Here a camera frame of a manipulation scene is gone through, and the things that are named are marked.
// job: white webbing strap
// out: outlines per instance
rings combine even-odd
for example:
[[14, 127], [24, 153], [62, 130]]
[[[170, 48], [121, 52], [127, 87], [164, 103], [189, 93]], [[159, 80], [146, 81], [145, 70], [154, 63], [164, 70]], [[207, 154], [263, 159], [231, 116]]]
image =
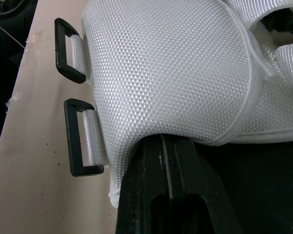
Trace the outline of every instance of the white webbing strap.
[[84, 110], [83, 117], [89, 164], [107, 165], [105, 144], [98, 113], [94, 110]]
[[293, 7], [293, 0], [229, 0], [244, 24], [251, 29], [273, 11]]
[[87, 76], [84, 56], [84, 40], [78, 35], [70, 37], [72, 43], [73, 67]]
[[293, 44], [280, 46], [274, 55], [283, 75], [293, 88]]

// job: white strap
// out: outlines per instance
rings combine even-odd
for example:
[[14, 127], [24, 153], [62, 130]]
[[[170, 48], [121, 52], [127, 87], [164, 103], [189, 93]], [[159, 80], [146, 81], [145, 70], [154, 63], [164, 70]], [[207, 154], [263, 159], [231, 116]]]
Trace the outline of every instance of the white strap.
[[107, 156], [98, 113], [84, 110], [84, 130], [90, 165], [107, 165]]
[[293, 88], [293, 44], [280, 46], [274, 55], [282, 73]]
[[273, 11], [293, 7], [293, 0], [229, 0], [249, 28]]
[[72, 35], [70, 39], [72, 42], [73, 67], [87, 76], [84, 57], [84, 40], [78, 35]]

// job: black surface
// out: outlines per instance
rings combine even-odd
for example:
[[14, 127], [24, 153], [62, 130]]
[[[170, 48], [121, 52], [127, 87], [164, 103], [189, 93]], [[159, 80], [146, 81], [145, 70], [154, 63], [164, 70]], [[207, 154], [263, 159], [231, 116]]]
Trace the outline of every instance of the black surface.
[[75, 68], [67, 65], [66, 58], [66, 43], [65, 36], [71, 37], [72, 35], [78, 35], [76, 29], [61, 18], [57, 18], [54, 21], [55, 27], [55, 59], [56, 67], [64, 77], [67, 79], [82, 84], [86, 81], [86, 76]]
[[245, 234], [293, 234], [293, 142], [196, 148], [220, 175]]
[[122, 233], [242, 231], [221, 179], [192, 141], [154, 135], [141, 140], [122, 180], [116, 234]]
[[15, 17], [21, 13], [33, 0], [12, 0], [0, 2], [0, 20]]
[[159, 136], [142, 140], [124, 175], [116, 234], [166, 234], [169, 195]]
[[64, 102], [69, 166], [73, 176], [92, 176], [104, 172], [103, 166], [84, 166], [83, 164], [77, 111], [82, 112], [87, 109], [94, 110], [91, 104], [77, 99], [71, 98]]

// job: black plastic buckle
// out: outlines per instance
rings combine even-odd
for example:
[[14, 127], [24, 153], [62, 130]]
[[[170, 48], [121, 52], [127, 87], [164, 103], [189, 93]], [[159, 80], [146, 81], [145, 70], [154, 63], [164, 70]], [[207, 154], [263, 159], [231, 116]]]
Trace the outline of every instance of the black plastic buckle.
[[68, 22], [61, 18], [57, 18], [54, 21], [55, 26], [55, 60], [56, 67], [63, 76], [67, 79], [82, 84], [86, 81], [86, 76], [75, 68], [67, 65], [66, 58], [66, 43], [65, 36], [71, 37], [72, 35], [78, 35], [76, 29]]
[[71, 98], [64, 102], [69, 166], [73, 176], [92, 176], [104, 172], [103, 166], [84, 166], [83, 164], [77, 111], [82, 112], [88, 109], [94, 110], [94, 107], [81, 100]]

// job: plywood surface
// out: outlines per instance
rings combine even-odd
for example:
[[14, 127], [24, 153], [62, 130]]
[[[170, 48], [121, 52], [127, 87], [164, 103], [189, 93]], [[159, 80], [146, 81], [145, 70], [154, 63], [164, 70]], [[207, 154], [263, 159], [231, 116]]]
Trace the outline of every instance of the plywood surface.
[[54, 19], [81, 34], [86, 2], [38, 3], [0, 140], [0, 234], [115, 232], [108, 170], [79, 178], [69, 172], [63, 102], [93, 103], [91, 88], [66, 80], [55, 67]]

